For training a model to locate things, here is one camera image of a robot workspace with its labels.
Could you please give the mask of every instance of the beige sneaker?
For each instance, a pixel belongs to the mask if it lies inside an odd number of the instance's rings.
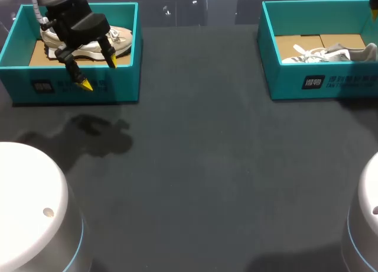
[[[59,46],[63,44],[53,31],[48,29],[46,31],[41,30],[41,37],[45,44],[45,53],[49,59],[56,59],[55,51]],[[127,55],[131,51],[132,44],[132,32],[127,28],[119,28],[110,26],[110,31],[107,34],[110,44],[116,50],[116,57]],[[97,41],[81,46],[79,49],[72,52],[75,58],[87,58],[96,61],[105,60],[101,54],[101,48]]]

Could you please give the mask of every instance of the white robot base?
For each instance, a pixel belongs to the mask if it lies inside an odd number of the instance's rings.
[[[0,143],[0,271],[87,272],[89,234],[63,172],[27,145]]]
[[[349,272],[378,272],[378,154],[361,175],[341,248]]]

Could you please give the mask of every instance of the cable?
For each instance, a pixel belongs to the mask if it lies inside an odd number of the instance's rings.
[[[37,18],[37,21],[40,24],[45,24],[45,21],[43,20],[43,17],[41,15],[40,7],[38,6],[38,1],[31,0],[31,2],[33,3],[34,14],[35,14],[35,17]]]

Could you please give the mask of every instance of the yellow fingertip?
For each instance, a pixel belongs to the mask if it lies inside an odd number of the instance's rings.
[[[79,87],[81,87],[83,90],[90,90],[91,92],[93,91],[93,88],[92,86],[90,85],[88,79],[85,79],[84,81],[82,81],[80,84],[77,83],[77,85]]]
[[[113,64],[114,64],[114,68],[117,68],[117,58],[116,58],[116,54],[113,54],[113,55],[112,55],[112,61],[113,61]]]
[[[378,17],[378,10],[377,9],[372,10],[372,16],[373,16],[373,21],[375,21]]]

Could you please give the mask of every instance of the teal box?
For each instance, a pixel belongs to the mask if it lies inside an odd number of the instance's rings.
[[[90,4],[93,12],[106,15],[110,25],[133,31],[129,65],[80,66],[94,91],[71,82],[64,66],[29,67],[40,26],[32,5],[21,5],[0,54],[0,79],[14,104],[98,104],[137,102],[142,56],[142,33],[137,3]]]
[[[276,35],[360,34],[378,44],[369,0],[263,2],[258,45],[272,99],[378,97],[377,62],[282,64]]]

